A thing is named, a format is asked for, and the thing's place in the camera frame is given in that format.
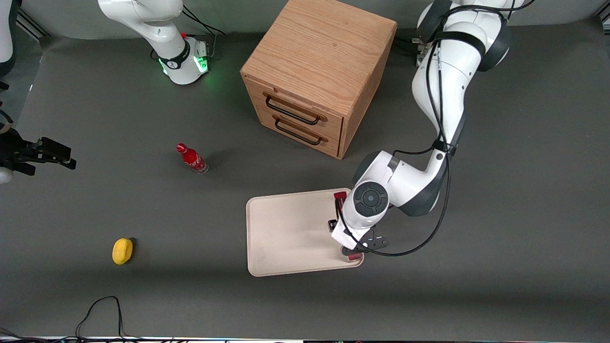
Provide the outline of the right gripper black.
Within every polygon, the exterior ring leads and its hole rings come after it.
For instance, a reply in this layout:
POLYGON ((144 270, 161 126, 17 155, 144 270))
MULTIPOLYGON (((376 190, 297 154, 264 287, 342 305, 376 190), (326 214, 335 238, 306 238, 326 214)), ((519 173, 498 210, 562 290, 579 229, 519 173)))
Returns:
POLYGON ((75 170, 77 161, 71 159, 70 147, 48 137, 41 138, 41 154, 53 159, 39 159, 36 143, 21 138, 14 128, 0 135, 0 166, 10 172, 18 172, 28 176, 35 175, 36 167, 30 162, 52 163, 75 170))

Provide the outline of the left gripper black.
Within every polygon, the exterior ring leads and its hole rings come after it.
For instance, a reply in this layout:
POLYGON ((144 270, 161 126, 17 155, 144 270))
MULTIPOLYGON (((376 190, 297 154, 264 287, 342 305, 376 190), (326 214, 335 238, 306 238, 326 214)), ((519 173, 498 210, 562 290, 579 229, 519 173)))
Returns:
MULTIPOLYGON (((337 219, 332 219, 327 222, 327 227, 329 228, 330 233, 332 233, 334 231, 335 227, 337 226, 337 223, 338 223, 337 219)), ((372 236, 366 237, 366 247, 371 250, 387 248, 388 245, 389 245, 389 243, 388 243, 387 239, 383 236, 372 235, 372 236)), ((363 258, 364 254, 366 254, 367 251, 366 251, 366 249, 362 249, 358 246, 356 246, 353 249, 341 247, 341 253, 342 253, 342 255, 346 256, 347 258, 363 258)))

